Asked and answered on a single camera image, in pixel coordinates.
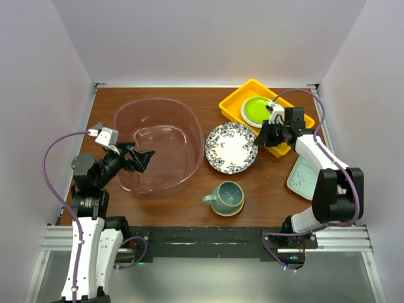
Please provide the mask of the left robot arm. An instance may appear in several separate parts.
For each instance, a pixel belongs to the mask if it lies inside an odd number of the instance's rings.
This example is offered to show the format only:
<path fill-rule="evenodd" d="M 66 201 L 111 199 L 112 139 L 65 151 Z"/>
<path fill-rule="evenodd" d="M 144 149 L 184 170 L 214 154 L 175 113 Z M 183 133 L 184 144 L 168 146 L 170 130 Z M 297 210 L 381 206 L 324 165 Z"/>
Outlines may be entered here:
<path fill-rule="evenodd" d="M 107 216 L 110 195 L 105 186 L 120 170 L 143 173 L 154 153 L 138 151 L 134 143 L 117 143 L 101 160 L 89 153 L 73 159 L 73 244 L 60 302 L 110 302 L 117 252 L 133 237 L 125 217 Z"/>

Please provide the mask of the blue floral plate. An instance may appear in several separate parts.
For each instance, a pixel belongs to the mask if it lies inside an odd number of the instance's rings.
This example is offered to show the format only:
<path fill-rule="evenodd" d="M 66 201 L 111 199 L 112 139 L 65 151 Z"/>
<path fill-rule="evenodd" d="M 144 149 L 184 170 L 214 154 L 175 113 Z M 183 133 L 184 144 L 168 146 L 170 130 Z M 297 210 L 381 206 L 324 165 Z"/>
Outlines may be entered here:
<path fill-rule="evenodd" d="M 247 170 L 258 156 L 256 135 L 246 125 L 226 122 L 211 131 L 205 142 L 208 163 L 218 172 L 238 174 Z"/>

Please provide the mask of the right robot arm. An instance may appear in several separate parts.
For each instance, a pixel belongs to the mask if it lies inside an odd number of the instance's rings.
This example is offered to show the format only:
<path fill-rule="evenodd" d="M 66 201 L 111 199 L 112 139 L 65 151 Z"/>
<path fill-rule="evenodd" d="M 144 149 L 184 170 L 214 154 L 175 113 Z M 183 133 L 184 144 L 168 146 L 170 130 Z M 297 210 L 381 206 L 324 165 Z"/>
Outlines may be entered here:
<path fill-rule="evenodd" d="M 308 209 L 287 217 L 280 232 L 267 238 L 281 237 L 289 248 L 297 247 L 304 235 L 328 226 L 355 223 L 364 212 L 364 173 L 349 167 L 324 145 L 317 129 L 307 128 L 301 107 L 267 106 L 270 118 L 263 121 L 255 139 L 257 146 L 274 147 L 281 143 L 302 157 L 317 176 L 312 204 Z"/>

